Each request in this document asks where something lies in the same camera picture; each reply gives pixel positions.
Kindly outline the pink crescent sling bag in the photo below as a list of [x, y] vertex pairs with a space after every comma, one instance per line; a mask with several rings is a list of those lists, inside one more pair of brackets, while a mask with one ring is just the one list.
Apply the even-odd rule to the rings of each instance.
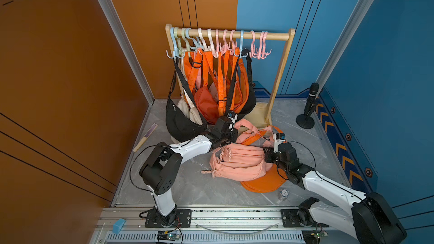
[[274, 131], [281, 132], [281, 129], [273, 126], [268, 125], [265, 128], [258, 129], [256, 126], [254, 126], [250, 121], [246, 119], [241, 119], [238, 122], [235, 123], [234, 126], [238, 131], [240, 131], [241, 128], [246, 128], [246, 131], [240, 133], [238, 135], [238, 138], [236, 140], [236, 143], [250, 146], [254, 142], [258, 141], [259, 139], [264, 139], [265, 142], [262, 144], [265, 148], [271, 148], [274, 146]]

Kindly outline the orange crescent sling bag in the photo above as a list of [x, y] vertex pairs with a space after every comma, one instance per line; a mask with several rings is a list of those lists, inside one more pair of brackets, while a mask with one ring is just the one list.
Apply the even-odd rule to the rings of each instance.
[[240, 184], [254, 193], [270, 193], [278, 190], [285, 182], [285, 172], [273, 164], [266, 174], [255, 180], [242, 181]]

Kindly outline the pink rectangular waist bag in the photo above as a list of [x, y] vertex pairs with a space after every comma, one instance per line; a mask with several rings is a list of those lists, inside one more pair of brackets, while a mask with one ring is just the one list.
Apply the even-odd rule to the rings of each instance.
[[242, 182], [265, 176], [272, 164], [265, 161], [262, 148], [231, 143], [211, 152], [210, 166], [201, 173]]

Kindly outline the black and orange sling bag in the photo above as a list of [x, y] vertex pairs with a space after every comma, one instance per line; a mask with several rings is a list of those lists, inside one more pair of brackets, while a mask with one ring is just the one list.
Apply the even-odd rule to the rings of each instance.
[[227, 115], [230, 111], [242, 119], [251, 113], [257, 104], [254, 92], [252, 59], [250, 50], [244, 48], [241, 52], [241, 58], [229, 56], [232, 60], [230, 64], [231, 72], [228, 75], [227, 101], [224, 113]]

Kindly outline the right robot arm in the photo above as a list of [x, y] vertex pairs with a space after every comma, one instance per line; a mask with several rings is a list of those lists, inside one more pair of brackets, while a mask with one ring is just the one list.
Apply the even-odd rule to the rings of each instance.
[[325, 224], [361, 244], [400, 244], [407, 238], [406, 229], [381, 194], [360, 192], [323, 176], [315, 167], [300, 162], [292, 142], [265, 148], [264, 153], [266, 162], [284, 171], [285, 180], [330, 202], [311, 197], [299, 205], [295, 216], [282, 214], [284, 221], [303, 227]]

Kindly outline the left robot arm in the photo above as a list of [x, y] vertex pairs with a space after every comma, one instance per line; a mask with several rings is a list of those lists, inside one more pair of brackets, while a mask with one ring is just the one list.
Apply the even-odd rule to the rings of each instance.
[[171, 188], [183, 163], [202, 154], [235, 142], [238, 115], [233, 111], [218, 118], [215, 125], [187, 142], [168, 145], [158, 143], [139, 170], [140, 176], [154, 199], [157, 221], [170, 226], [176, 219], [177, 206]]

